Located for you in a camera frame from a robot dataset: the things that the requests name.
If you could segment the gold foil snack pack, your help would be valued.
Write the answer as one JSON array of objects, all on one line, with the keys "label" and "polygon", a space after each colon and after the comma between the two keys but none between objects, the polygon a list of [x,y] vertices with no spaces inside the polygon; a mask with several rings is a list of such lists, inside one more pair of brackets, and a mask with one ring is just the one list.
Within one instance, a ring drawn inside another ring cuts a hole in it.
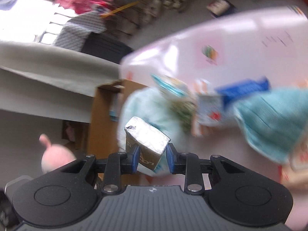
[{"label": "gold foil snack pack", "polygon": [[140,147],[140,172],[156,176],[169,170],[165,154],[170,142],[167,135],[136,116],[127,122],[124,130],[125,151],[130,151],[135,145]]}]

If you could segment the green floral scrunchie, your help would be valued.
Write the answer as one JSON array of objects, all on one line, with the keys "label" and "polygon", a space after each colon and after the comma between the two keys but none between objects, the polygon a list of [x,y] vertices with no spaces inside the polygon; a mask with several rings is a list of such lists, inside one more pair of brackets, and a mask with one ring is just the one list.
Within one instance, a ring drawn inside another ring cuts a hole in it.
[{"label": "green floral scrunchie", "polygon": [[175,113],[184,132],[191,131],[196,103],[193,98],[173,99],[170,101],[171,110]]}]

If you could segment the pink pig plush toy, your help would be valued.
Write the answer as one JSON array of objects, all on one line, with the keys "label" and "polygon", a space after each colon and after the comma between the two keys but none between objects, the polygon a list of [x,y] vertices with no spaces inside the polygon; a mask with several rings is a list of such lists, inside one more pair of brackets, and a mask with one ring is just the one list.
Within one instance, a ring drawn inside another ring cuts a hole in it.
[{"label": "pink pig plush toy", "polygon": [[45,152],[41,159],[41,169],[44,174],[76,160],[70,149],[60,144],[52,144],[45,134],[40,135],[39,142],[45,147]]}]

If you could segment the white teal tissue pack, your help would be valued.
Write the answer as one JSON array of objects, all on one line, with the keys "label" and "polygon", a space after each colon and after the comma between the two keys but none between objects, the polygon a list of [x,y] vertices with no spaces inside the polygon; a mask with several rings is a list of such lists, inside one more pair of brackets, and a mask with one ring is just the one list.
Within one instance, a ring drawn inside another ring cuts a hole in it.
[{"label": "white teal tissue pack", "polygon": [[184,98],[189,95],[187,84],[178,79],[168,76],[158,76],[156,74],[151,74],[151,78],[163,92],[173,94],[179,98]]}]

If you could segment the brown cardboard box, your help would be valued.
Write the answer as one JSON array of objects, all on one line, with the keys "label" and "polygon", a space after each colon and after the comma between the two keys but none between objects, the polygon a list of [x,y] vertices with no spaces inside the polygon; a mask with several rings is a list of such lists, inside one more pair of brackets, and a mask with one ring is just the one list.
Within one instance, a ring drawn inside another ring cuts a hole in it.
[{"label": "brown cardboard box", "polygon": [[102,159],[118,151],[116,132],[122,106],[130,94],[145,87],[125,79],[97,87],[92,104],[88,154]]}]

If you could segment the white red carton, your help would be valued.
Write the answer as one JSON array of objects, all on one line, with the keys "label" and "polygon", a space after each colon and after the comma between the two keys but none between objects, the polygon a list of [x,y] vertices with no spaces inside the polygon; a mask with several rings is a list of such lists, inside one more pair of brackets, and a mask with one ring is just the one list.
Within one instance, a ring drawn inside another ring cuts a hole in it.
[{"label": "white red carton", "polygon": [[224,120],[223,96],[213,90],[207,80],[197,79],[194,82],[194,99],[191,134],[203,137],[220,130]]}]

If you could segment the teal knitted cloth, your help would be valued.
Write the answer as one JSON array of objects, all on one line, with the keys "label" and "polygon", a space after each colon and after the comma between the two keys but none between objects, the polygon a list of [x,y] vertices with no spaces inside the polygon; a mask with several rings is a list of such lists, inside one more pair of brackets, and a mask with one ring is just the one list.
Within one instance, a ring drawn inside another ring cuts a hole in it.
[{"label": "teal knitted cloth", "polygon": [[307,133],[307,88],[255,94],[234,105],[234,116],[251,148],[286,164]]}]

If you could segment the white sofa cover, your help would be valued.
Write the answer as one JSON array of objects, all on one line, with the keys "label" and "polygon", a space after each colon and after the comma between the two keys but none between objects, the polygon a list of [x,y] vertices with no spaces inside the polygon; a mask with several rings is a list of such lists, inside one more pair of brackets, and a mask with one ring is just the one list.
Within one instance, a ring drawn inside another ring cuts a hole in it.
[{"label": "white sofa cover", "polygon": [[1,42],[1,110],[89,123],[96,88],[119,64],[41,43]]}]

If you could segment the red snack packet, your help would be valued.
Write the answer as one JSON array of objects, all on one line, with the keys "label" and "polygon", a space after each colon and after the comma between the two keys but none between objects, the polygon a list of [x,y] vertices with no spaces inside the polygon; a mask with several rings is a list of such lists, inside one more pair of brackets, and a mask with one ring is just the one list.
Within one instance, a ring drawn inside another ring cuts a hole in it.
[{"label": "red snack packet", "polygon": [[307,159],[289,159],[280,166],[279,181],[288,189],[307,189]]}]

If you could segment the blue rectangular box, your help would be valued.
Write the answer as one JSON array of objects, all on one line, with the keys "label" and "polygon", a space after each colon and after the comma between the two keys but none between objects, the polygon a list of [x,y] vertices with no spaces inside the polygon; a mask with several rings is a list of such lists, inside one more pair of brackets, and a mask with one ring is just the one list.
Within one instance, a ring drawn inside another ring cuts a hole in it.
[{"label": "blue rectangular box", "polygon": [[215,91],[222,95],[224,108],[235,101],[242,99],[252,93],[268,91],[270,89],[270,82],[266,77],[259,80],[243,80],[230,85],[215,88]]}]

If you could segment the black suitcase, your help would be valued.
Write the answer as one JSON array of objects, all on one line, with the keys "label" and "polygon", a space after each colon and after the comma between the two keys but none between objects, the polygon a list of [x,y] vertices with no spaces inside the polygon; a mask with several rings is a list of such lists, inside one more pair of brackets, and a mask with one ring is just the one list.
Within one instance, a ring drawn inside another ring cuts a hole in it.
[{"label": "black suitcase", "polygon": [[86,38],[85,43],[81,48],[82,53],[116,64],[119,64],[123,57],[129,55],[133,51],[134,50],[131,47],[119,40],[94,32],[88,35],[88,38]]}]

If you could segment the polka dot cloth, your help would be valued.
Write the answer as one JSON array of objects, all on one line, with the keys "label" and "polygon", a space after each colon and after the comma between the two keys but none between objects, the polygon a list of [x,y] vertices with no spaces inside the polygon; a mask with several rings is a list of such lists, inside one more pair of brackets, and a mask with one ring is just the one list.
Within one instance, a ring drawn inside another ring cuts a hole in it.
[{"label": "polka dot cloth", "polygon": [[103,33],[105,23],[98,12],[83,13],[64,24],[53,46],[80,52],[91,33]]}]

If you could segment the pink printed tablecloth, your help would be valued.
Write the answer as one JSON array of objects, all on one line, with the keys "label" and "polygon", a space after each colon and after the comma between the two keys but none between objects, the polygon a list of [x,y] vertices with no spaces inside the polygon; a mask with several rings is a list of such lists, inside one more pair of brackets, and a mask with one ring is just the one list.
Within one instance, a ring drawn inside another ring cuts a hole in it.
[{"label": "pink printed tablecloth", "polygon": [[272,87],[307,79],[307,14],[296,6],[221,17],[182,30],[127,55],[120,77],[149,87],[152,74],[177,78],[194,89],[268,78]]}]

